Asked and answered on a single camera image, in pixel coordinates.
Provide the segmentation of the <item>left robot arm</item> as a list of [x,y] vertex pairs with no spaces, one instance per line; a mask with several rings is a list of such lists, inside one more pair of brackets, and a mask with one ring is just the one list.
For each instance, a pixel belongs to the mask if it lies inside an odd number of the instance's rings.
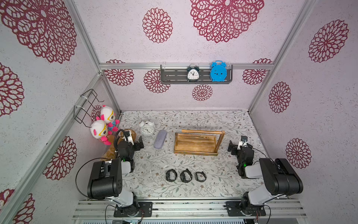
[[117,158],[93,163],[88,198],[114,202],[114,217],[151,217],[152,202],[139,202],[136,195],[123,186],[123,175],[135,169],[134,153],[144,148],[142,137],[133,144],[115,140],[114,146]]

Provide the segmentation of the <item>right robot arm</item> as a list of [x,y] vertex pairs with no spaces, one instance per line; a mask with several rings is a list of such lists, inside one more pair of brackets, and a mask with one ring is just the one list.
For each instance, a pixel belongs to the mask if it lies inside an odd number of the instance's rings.
[[228,152],[237,157],[238,174],[243,179],[260,179],[264,183],[258,188],[245,192],[239,201],[227,201],[230,217],[265,216],[266,203],[280,196],[292,196],[303,192],[303,182],[287,159],[260,158],[254,162],[255,150],[244,136],[238,145],[229,142]]

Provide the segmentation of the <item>wooden watch stand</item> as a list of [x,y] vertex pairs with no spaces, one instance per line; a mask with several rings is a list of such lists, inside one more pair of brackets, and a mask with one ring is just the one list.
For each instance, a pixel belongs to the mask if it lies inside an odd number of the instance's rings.
[[217,156],[225,131],[182,130],[175,133],[174,153]]

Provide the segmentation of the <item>black watch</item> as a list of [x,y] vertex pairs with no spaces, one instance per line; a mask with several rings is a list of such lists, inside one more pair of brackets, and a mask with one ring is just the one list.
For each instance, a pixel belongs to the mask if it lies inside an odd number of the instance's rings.
[[178,178],[177,172],[174,169],[170,169],[166,172],[166,180],[168,182],[175,182]]
[[203,183],[207,180],[207,175],[203,171],[195,172],[194,177],[195,177],[195,180],[200,183]]
[[183,183],[189,183],[191,182],[193,179],[193,175],[192,173],[190,172],[189,169],[185,169],[184,171],[182,171],[180,173],[180,180],[183,182]]

